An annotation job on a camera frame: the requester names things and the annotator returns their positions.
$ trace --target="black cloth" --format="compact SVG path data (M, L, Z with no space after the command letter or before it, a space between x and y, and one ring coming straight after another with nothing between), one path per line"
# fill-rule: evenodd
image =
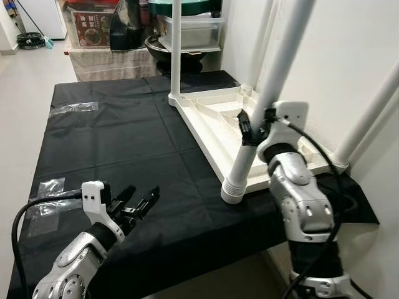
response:
M182 75L184 92L235 87L225 72ZM31 197L41 181L65 178L65 190L82 182L108 181L114 195L137 187L133 206L145 191L160 186L160 200L109 258L90 284L94 298L141 298L223 267L286 240L281 215L268 190L245 195L230 206L221 183L174 107L170 79L58 84L52 107L98 102L92 112L58 114L47 122ZM320 188L336 202L334 180L319 176ZM358 209L347 222L377 223L361 188L346 174L345 192ZM28 237L20 247L31 291L62 249L90 226L81 209L62 212L58 230ZM8 298L20 298L14 269Z

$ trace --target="pipe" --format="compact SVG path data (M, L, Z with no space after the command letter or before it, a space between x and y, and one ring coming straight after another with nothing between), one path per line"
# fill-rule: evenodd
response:
M292 61L305 31L315 0L295 0L292 14L281 40L279 51L251 117L252 135L259 136L264 110L277 101L289 73ZM241 202L246 188L246 178L256 155L255 146L241 146L230 174L224 179L221 197L230 204Z
M174 106L180 93L180 56L181 56L181 0L172 2L172 53L171 53L171 82L169 105Z
M263 21L261 22L261 28L257 37L257 42L254 47L254 52L251 57L251 64L248 74L248 84L244 84L244 88L253 89L257 80L261 74L262 63L264 56L269 45L270 36L276 19L277 9L279 8L280 0L268 0L268 5L265 7Z
M348 161L357 146L363 140L375 120L381 114L399 86L399 61L390 70L388 76L377 90L366 112L356 123L353 130L347 135L334 153L333 159L337 166L348 166Z

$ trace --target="tiled floor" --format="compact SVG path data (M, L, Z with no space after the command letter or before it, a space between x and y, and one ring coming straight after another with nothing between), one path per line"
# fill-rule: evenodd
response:
M63 48L56 42L52 50L0 55L0 298L6 297L13 263L12 220L27 202L54 85L76 81ZM273 299L279 293L261 256L253 255L147 297L169 298Z

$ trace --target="black tablecloth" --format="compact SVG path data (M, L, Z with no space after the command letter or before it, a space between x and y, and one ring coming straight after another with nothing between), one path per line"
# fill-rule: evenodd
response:
M182 75L185 92L236 86L225 72ZM114 195L137 187L131 205L155 185L160 200L122 245L115 246L90 284L95 298L141 298L223 267L285 241L280 213L269 191L247 194L230 206L221 184L177 110L168 105L170 79L58 84L52 107L98 102L91 112L68 112L47 123L31 196L41 181L65 178L65 190L84 181L111 184ZM334 180L319 176L335 204ZM342 176L345 192L358 209L347 222L376 223L361 188ZM81 209L61 212L54 232L28 237L24 221L20 246L31 290L59 252L90 222ZM15 269L8 298L19 298Z

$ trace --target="green lid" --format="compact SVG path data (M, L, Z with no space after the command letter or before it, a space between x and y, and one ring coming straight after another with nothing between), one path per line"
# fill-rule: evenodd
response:
M149 0L148 8L152 14L172 16L172 0ZM181 0L181 15L194 16L211 10L209 0Z

